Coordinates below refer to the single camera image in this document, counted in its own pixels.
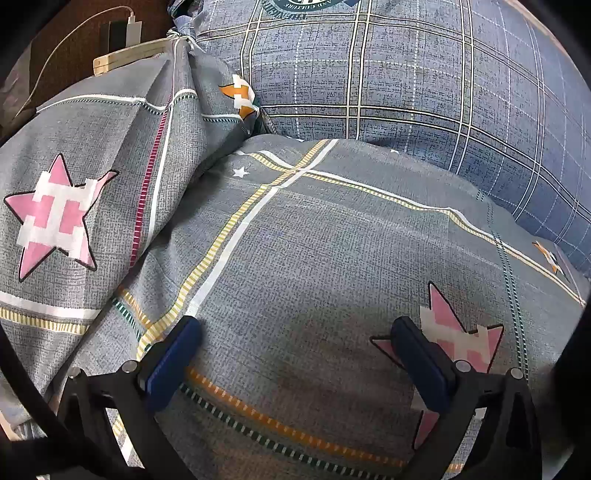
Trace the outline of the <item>grey star patterned quilt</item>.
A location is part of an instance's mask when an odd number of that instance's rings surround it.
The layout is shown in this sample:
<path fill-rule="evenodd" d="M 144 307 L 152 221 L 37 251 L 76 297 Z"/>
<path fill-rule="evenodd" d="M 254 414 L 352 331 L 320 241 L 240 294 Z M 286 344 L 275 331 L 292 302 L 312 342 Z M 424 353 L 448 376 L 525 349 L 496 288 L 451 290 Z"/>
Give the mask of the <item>grey star patterned quilt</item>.
<path fill-rule="evenodd" d="M 202 343 L 149 412 L 139 363 Z M 426 408 L 407 316 L 453 363 Z M 590 283 L 460 175 L 266 130 L 178 38 L 1 148 L 5 479 L 586 479 Z"/>

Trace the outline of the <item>white power bank charger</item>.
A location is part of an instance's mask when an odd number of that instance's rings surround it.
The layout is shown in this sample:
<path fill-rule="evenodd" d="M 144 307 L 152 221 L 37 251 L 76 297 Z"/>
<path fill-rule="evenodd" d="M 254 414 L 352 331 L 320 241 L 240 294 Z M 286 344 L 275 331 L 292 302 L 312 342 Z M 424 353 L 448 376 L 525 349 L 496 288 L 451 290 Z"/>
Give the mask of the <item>white power bank charger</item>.
<path fill-rule="evenodd" d="M 134 17 L 110 21 L 100 28 L 101 48 L 104 52 L 121 50 L 141 42 L 142 22 Z"/>

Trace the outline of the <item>blue plaid pillow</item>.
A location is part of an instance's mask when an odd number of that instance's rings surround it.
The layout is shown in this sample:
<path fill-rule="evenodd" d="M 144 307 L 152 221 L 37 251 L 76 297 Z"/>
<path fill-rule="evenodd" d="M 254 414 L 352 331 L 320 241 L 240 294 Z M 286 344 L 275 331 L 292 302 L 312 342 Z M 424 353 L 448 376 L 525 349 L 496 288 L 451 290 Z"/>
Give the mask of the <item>blue plaid pillow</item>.
<path fill-rule="evenodd" d="M 382 145 L 467 179 L 590 270 L 590 89 L 508 1 L 172 1 L 276 133 Z"/>

